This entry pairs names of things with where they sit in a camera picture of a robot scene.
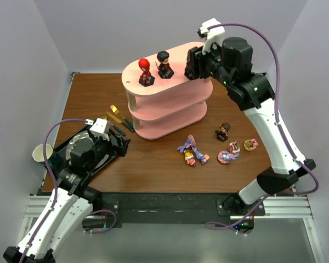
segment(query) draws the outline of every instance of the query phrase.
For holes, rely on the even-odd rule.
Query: white wall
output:
[[[61,117],[68,71],[32,0],[0,0],[0,262],[44,169],[31,152]]]
[[[241,22],[264,32],[279,50],[307,0],[35,0],[71,71],[122,72],[132,61],[190,41],[202,22]],[[253,33],[226,28],[254,47],[255,70],[272,62]]]
[[[329,0],[307,2],[279,58],[281,114],[298,147],[317,164],[320,188],[309,200],[329,262]],[[307,176],[298,188],[313,186]]]

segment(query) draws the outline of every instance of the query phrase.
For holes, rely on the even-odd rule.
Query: figurine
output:
[[[235,161],[238,158],[239,154],[232,154],[226,151],[222,151],[218,154],[217,158],[220,163],[228,164],[231,161]]]
[[[207,163],[209,156],[208,155],[203,155],[201,152],[197,150],[197,147],[192,147],[191,148],[194,153],[196,153],[196,159],[200,160],[202,164]]]
[[[230,130],[230,124],[228,122],[222,123],[219,130],[215,131],[217,140],[227,141],[229,130]]]
[[[158,74],[161,78],[172,78],[172,76],[174,75],[174,71],[169,65],[168,58],[169,53],[167,51],[161,51],[157,53],[157,59],[160,62],[160,65],[157,68]]]
[[[150,73],[149,61],[147,59],[140,59],[139,67],[143,71],[143,74],[140,75],[139,83],[144,87],[153,85],[155,82],[155,77]]]
[[[231,142],[228,145],[228,151],[232,154],[240,152],[240,144],[238,144],[237,141]]]
[[[194,155],[188,150],[184,150],[184,159],[186,160],[188,165],[190,165],[190,166],[196,165]]]
[[[246,140],[244,143],[243,143],[243,146],[244,148],[251,152],[253,151],[254,149],[256,149],[258,145],[258,142],[256,141],[256,139],[250,139],[250,140]]]
[[[191,134],[188,136],[188,139],[185,141],[183,146],[179,146],[177,147],[177,150],[180,153],[183,153],[184,150],[189,149],[190,147],[195,147],[196,146],[196,141],[194,136],[192,136]]]

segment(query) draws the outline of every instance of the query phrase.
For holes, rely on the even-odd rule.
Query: pink shelf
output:
[[[201,46],[203,46],[202,42],[190,42],[167,50],[169,52],[169,63],[174,71],[174,75],[171,79],[162,79],[159,77],[155,64],[155,62],[157,62],[159,65],[156,58],[157,54],[147,56],[146,59],[150,62],[150,72],[155,77],[155,83],[149,87],[143,87],[139,84],[139,77],[141,75],[141,69],[138,65],[139,60],[130,63],[122,73],[124,88],[130,94],[140,97],[159,94],[167,89],[172,89],[178,85],[189,82],[184,76],[186,56],[189,49]]]
[[[178,88],[156,96],[137,97],[137,110],[131,114],[140,121],[156,121],[163,117],[184,110],[187,107],[206,101],[212,94],[212,82],[203,80],[186,82]]]
[[[201,104],[195,104],[182,110],[181,112],[161,119],[160,121],[140,121],[141,128],[139,130],[135,129],[135,131],[140,137],[144,139],[155,140],[202,120],[206,112],[207,104],[205,102]]]

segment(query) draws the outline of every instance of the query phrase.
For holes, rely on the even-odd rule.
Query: utensil handle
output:
[[[134,129],[134,125],[130,120],[128,119],[124,119],[124,120]]]
[[[124,133],[124,131],[121,130],[119,127],[117,127],[117,126],[114,125],[114,129],[115,129],[116,131],[118,131],[122,136],[126,136],[126,134]]]
[[[129,124],[122,122],[123,126],[126,127],[128,130],[130,130],[131,132],[134,132],[133,127],[131,127]]]

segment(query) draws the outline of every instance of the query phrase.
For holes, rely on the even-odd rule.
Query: wooden tabletop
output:
[[[212,82],[207,114],[193,125],[157,140],[144,140],[119,126],[131,139],[127,155],[104,168],[89,185],[107,192],[235,192],[254,180],[270,166],[265,147],[254,126],[227,96],[225,88],[215,80]],[[63,119],[97,118],[110,111],[112,104],[131,119],[127,102],[121,74],[76,74]],[[223,122],[231,125],[226,142],[218,141],[214,133]],[[55,145],[83,126],[63,124]],[[195,137],[197,149],[211,157],[205,165],[198,161],[196,167],[188,166],[183,154],[176,150],[189,134]],[[243,143],[251,138],[259,142],[256,150],[247,152],[242,148],[239,158],[228,165],[217,161],[218,152],[226,150],[230,142]],[[52,189],[51,178],[47,176],[43,191]]]

